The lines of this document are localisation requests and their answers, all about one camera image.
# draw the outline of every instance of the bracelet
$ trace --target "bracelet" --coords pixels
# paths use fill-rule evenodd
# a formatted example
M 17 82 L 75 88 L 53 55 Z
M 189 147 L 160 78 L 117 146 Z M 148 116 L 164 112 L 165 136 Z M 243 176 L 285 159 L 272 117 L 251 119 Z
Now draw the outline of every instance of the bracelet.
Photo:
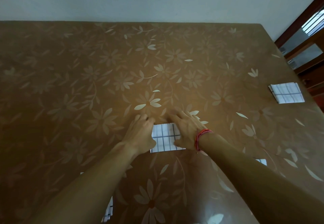
M 202 136 L 203 134 L 208 133 L 208 132 L 213 132 L 213 131 L 211 131 L 209 129 L 203 129 L 197 133 L 196 139 L 195 139 L 195 147 L 196 147 L 197 151 L 200 151 L 200 149 L 198 147 L 198 141 L 199 141 L 200 136 Z

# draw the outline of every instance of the person's left arm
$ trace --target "person's left arm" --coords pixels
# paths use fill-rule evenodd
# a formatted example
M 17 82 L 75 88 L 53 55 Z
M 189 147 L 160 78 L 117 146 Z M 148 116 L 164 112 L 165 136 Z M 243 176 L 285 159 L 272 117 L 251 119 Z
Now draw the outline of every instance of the person's left arm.
M 32 224 L 100 223 L 110 198 L 130 163 L 152 149 L 154 118 L 136 115 L 124 139 L 95 166 L 75 179 L 31 220 Z

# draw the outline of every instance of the floral pattern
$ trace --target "floral pattern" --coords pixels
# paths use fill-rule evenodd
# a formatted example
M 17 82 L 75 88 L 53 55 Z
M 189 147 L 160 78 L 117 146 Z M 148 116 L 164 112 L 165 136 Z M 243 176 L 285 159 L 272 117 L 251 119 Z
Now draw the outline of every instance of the floral pattern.
M 323 114 L 261 25 L 3 21 L 0 40 L 1 223 L 26 223 L 136 114 L 179 110 L 324 201 Z M 277 104 L 285 82 L 306 102 Z M 257 223 L 187 150 L 140 155 L 113 198 L 109 223 Z

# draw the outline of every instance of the forearm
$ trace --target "forearm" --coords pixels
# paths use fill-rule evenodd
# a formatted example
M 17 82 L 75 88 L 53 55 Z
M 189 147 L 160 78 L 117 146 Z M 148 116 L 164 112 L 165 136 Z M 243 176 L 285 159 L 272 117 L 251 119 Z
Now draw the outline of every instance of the forearm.
M 100 223 L 115 187 L 135 156 L 130 146 L 117 144 L 98 164 L 53 198 L 31 223 Z
M 324 205 L 215 134 L 201 136 L 206 152 L 232 182 L 260 223 L 321 223 Z

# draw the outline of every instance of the wooden door frame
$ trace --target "wooden door frame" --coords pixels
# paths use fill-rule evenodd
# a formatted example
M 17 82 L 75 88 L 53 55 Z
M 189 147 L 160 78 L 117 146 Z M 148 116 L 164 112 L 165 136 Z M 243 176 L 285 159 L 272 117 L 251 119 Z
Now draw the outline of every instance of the wooden door frame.
M 284 45 L 319 9 L 324 6 L 324 0 L 314 0 L 301 15 L 274 42 L 278 48 Z

